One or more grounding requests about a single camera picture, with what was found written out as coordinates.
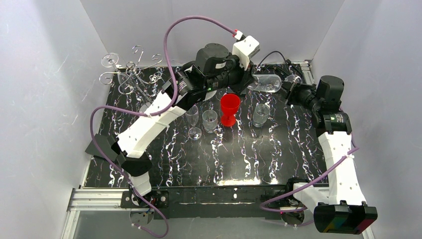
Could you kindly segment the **clear wide wine glass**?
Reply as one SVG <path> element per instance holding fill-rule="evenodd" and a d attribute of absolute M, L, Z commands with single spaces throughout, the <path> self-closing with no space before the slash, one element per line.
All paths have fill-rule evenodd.
<path fill-rule="evenodd" d="M 291 74 L 287 77 L 280 77 L 276 74 L 252 75 L 253 82 L 247 86 L 249 90 L 275 93 L 282 87 L 282 83 L 296 82 L 303 83 L 303 79 L 299 75 Z"/>

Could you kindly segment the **red wine glass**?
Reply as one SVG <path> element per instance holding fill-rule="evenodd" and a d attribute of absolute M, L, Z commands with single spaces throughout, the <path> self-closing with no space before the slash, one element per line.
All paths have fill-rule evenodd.
<path fill-rule="evenodd" d="M 221 116 L 221 124 L 223 126 L 233 126 L 236 122 L 235 114 L 240 106 L 240 97 L 236 94 L 225 94 L 220 99 L 220 108 L 223 113 Z"/>

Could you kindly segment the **clear champagne flute glass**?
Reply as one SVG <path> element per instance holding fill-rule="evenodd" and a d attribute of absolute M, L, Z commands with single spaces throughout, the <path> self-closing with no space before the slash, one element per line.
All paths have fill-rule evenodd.
<path fill-rule="evenodd" d="M 189 124 L 189 131 L 188 137 L 191 140 L 198 140 L 202 136 L 202 131 L 200 128 L 197 127 L 197 123 L 199 121 L 199 109 L 196 105 L 192 106 L 189 110 L 185 113 L 186 120 Z"/>

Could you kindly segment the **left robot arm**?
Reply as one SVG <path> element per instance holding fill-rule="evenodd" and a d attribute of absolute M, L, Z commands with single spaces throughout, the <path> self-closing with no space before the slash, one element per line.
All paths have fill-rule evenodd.
<path fill-rule="evenodd" d="M 259 52 L 259 42 L 247 39 L 234 43 L 232 52 L 210 43 L 198 51 L 197 60 L 185 64 L 179 72 L 170 71 L 171 79 L 144 113 L 117 137 L 117 157 L 134 194 L 143 198 L 151 192 L 148 171 L 152 163 L 143 154 L 149 144 L 169 124 L 196 103 L 212 98 L 218 89 L 230 88 L 240 93 L 253 81 L 251 58 Z"/>

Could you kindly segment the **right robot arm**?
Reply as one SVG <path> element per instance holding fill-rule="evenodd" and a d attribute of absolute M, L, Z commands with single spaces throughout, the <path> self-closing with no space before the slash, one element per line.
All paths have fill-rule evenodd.
<path fill-rule="evenodd" d="M 311 112 L 327 167 L 322 177 L 328 178 L 328 195 L 314 186 L 317 180 L 294 182 L 291 195 L 311 212 L 320 233 L 362 234 L 378 212 L 367 204 L 357 179 L 351 122 L 340 108 L 344 81 L 330 75 L 322 76 L 317 85 L 286 80 L 281 89 L 287 105 Z"/>

